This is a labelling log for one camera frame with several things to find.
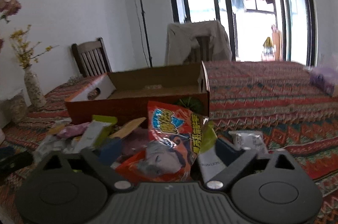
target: white wall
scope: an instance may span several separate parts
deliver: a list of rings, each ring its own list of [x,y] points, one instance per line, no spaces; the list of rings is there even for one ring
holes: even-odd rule
[[[136,16],[134,0],[126,0],[126,2],[136,65],[137,67],[145,67],[146,62],[142,51],[140,29]],[[136,2],[139,9],[141,28],[143,32],[143,22],[139,0],[136,0]],[[173,22],[171,3],[170,0],[143,0],[143,5],[149,37],[149,45],[151,55],[153,57],[153,65],[162,66],[164,65],[165,57],[167,25]],[[144,35],[143,41],[145,53],[148,58],[146,40]]]
[[[321,51],[322,62],[324,65],[330,65],[334,68],[338,68],[338,62],[333,61],[332,54],[338,53],[338,0],[329,0],[330,12],[327,15],[331,15],[328,18],[331,19],[329,24],[329,31],[331,32],[331,39],[323,40],[323,46],[327,44],[327,48],[331,48],[330,51]]]
[[[133,69],[134,53],[124,0],[19,0],[22,9],[11,17],[0,31],[8,36],[13,28],[32,25],[29,40],[42,41],[36,52],[49,45],[59,45],[33,64],[44,93],[78,75],[70,52],[72,43],[103,37],[113,71]],[[23,71],[13,60],[14,54],[5,42],[0,55],[0,97],[24,88]]]

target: glass door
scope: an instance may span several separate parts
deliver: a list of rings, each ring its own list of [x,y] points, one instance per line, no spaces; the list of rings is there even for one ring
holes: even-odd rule
[[[279,61],[280,35],[273,35],[282,27],[278,21],[280,0],[231,0],[234,14],[236,57],[239,61]],[[271,47],[265,48],[266,39]]]
[[[288,0],[290,40],[287,59],[306,65],[308,63],[308,7],[306,0]]]

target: pink wrapper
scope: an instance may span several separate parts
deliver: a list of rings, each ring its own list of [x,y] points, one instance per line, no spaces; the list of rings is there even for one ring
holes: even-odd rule
[[[82,135],[87,129],[90,122],[83,123],[80,125],[69,126],[62,129],[57,136],[60,138],[71,138],[73,136]]]

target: pink flowers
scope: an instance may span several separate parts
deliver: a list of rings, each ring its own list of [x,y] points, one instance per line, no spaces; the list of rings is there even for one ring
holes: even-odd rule
[[[18,0],[0,0],[0,20],[5,19],[8,23],[8,16],[15,15],[21,9],[21,4]]]

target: snack bag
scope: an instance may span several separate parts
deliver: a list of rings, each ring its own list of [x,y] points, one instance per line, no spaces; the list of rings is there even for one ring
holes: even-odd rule
[[[149,139],[175,152],[185,173],[190,173],[191,165],[197,158],[202,143],[202,127],[207,119],[180,106],[148,102]]]
[[[115,171],[129,181],[178,182],[190,175],[208,118],[176,105],[148,102],[150,143]]]

